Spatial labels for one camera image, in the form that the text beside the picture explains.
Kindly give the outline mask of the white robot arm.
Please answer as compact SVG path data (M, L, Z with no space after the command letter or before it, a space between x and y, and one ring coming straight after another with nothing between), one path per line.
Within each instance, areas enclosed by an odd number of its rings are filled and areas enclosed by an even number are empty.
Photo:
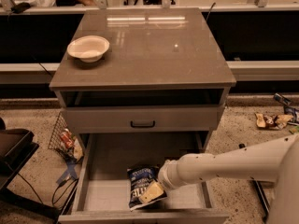
M141 195L149 203L165 190L179 189L216 177L273 182L275 197L266 224L299 223L299 135L213 155L186 154L166 161L158 181Z

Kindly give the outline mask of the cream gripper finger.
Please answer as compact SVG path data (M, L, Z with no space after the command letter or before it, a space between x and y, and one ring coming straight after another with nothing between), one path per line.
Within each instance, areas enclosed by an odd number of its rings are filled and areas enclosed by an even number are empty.
M164 196L164 189L159 182L153 181L149 184L143 194L139 197L142 203L150 203Z

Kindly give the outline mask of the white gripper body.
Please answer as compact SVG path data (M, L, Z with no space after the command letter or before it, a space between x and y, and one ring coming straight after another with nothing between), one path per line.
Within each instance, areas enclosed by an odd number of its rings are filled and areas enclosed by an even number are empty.
M184 185L178 175L178 162L175 160L166 160L158 173L158 181L164 189L178 189Z

